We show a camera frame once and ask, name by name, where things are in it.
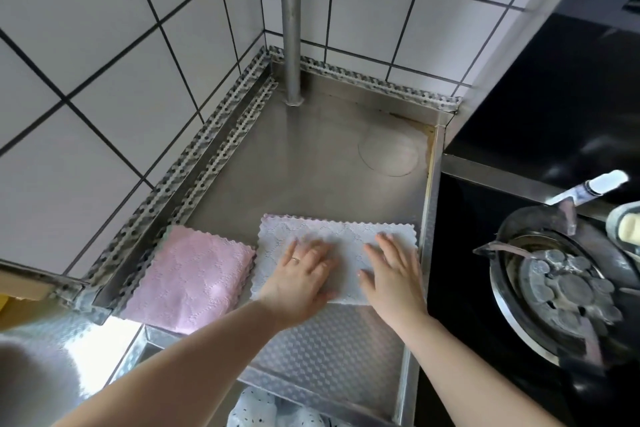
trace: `dishcloth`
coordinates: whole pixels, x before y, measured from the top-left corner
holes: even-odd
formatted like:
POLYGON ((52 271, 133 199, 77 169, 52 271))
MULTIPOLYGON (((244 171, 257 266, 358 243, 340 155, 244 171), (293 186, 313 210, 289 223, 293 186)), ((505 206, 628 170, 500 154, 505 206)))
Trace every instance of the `dishcloth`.
POLYGON ((311 220, 293 216, 266 214, 260 223, 258 252, 251 287, 252 297, 260 291, 271 276, 292 239, 322 239, 333 243, 332 257, 340 260, 340 266, 333 270, 324 286, 338 295, 331 302, 350 305, 366 305, 367 298, 360 290, 358 270, 369 269, 371 264, 362 246, 375 243, 377 233, 392 234, 407 250, 415 247, 416 237, 413 225, 388 223, 344 223, 339 221, 311 220))
POLYGON ((235 307, 254 253, 217 235, 169 227, 121 317, 190 334, 235 307))

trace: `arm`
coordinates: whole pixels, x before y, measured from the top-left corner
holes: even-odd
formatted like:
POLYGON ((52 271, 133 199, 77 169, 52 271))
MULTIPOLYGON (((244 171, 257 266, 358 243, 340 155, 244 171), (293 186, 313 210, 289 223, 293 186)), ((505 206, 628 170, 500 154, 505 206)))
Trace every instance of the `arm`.
POLYGON ((318 293, 335 266, 324 260, 328 249, 320 242, 293 242, 257 300, 149 358, 55 427, 206 425, 260 349, 331 298, 318 293))
POLYGON ((555 417, 427 314, 417 251, 408 257, 393 237, 365 245, 375 278, 360 271, 360 286, 429 377, 459 427, 561 426, 555 417))

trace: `person's right hand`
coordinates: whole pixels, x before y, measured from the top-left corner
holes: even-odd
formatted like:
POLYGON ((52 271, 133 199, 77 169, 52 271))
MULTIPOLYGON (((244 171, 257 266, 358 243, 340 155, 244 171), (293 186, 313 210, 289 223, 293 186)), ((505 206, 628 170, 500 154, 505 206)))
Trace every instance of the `person's right hand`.
POLYGON ((382 252, 364 245, 375 277, 372 280, 367 272, 360 270, 360 288, 378 315, 397 331, 416 316, 427 315, 417 249, 405 253, 390 235, 378 234, 376 242, 382 252))

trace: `vertical pipe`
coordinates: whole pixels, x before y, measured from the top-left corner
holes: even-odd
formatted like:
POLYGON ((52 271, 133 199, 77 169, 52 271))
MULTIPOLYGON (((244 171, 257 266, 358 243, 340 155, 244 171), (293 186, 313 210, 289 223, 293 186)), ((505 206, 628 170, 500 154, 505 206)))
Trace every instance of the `vertical pipe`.
POLYGON ((287 95, 291 107, 302 104, 300 96, 300 0, 282 0, 282 36, 287 95))

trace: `wall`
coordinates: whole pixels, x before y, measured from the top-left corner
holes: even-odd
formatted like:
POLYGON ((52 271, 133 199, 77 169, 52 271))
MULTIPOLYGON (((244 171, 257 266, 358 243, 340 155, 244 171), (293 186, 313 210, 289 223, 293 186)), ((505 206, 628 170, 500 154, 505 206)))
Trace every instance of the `wall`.
POLYGON ((263 28, 260 0, 0 0, 0 259, 82 277, 263 28))
MULTIPOLYGON (((464 96, 531 0, 302 0, 303 55, 369 76, 464 96)), ((280 0, 262 0, 282 47, 280 0)))
POLYGON ((640 199, 640 15, 562 0, 447 152, 560 187, 612 169, 640 199))

